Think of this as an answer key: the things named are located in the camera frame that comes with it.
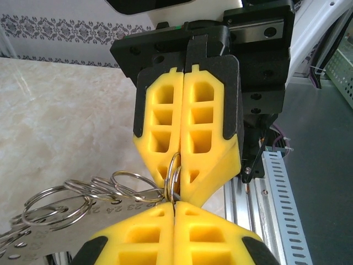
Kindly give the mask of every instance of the yellow foam finger pad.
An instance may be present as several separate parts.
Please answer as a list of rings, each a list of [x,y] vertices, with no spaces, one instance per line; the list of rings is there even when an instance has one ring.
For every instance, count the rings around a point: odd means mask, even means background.
[[[173,264],[174,210],[164,203],[96,233],[108,238],[95,265]]]
[[[255,264],[243,238],[263,244],[258,235],[189,203],[176,204],[174,253],[182,254],[174,255],[174,265]]]
[[[240,172],[237,134],[223,137],[224,97],[224,84],[209,71],[193,65],[192,72],[185,74],[180,195],[196,206]]]
[[[169,73],[160,75],[147,88],[142,136],[133,137],[142,159],[159,187],[163,187],[173,155],[180,151],[183,84],[184,73],[173,68]]]

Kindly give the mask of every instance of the gray table surface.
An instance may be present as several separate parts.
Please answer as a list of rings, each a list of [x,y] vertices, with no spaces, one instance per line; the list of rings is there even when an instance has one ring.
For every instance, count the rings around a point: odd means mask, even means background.
[[[314,264],[353,262],[353,110],[333,86],[291,83],[277,124],[295,149],[285,158]]]

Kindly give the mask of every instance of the key ring bundle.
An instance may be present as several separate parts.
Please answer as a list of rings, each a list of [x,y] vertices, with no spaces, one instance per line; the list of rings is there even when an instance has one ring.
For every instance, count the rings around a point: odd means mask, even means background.
[[[176,153],[170,162],[164,188],[157,187],[153,181],[137,173],[116,171],[111,175],[110,179],[92,177],[90,182],[68,179],[64,181],[63,185],[39,192],[27,200],[24,204],[25,209],[22,214],[11,218],[10,224],[12,229],[9,232],[0,235],[0,256],[2,249],[30,232],[28,228],[31,226],[49,226],[51,231],[58,231],[75,224],[90,211],[95,200],[103,200],[118,204],[122,201],[122,198],[130,198],[137,202],[145,203],[159,203],[165,199],[166,201],[175,203],[176,200],[180,200],[177,191],[178,189],[175,185],[179,182],[181,167],[178,166],[173,172],[173,165],[178,156],[180,156],[180,153]],[[139,181],[149,184],[152,188],[138,192],[120,184],[117,180],[119,176],[136,178]],[[71,190],[78,195],[31,210],[33,205],[39,200],[51,194],[68,190]],[[69,211],[68,207],[60,205],[73,199],[83,200],[82,204],[76,210]],[[57,214],[66,212],[67,214],[62,216],[62,218],[51,218]]]

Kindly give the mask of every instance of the perforated metal bracket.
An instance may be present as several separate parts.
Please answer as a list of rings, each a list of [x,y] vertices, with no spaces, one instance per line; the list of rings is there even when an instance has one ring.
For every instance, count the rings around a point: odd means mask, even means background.
[[[265,177],[224,186],[226,219],[257,233],[282,264],[312,265],[281,152],[263,152]]]

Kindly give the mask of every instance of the beige tiled surface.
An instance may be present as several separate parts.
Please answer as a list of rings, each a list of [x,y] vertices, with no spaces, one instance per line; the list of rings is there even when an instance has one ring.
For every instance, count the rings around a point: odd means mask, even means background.
[[[0,232],[65,179],[149,176],[132,142],[135,92],[119,69],[0,59]],[[224,217],[223,189],[204,208]]]

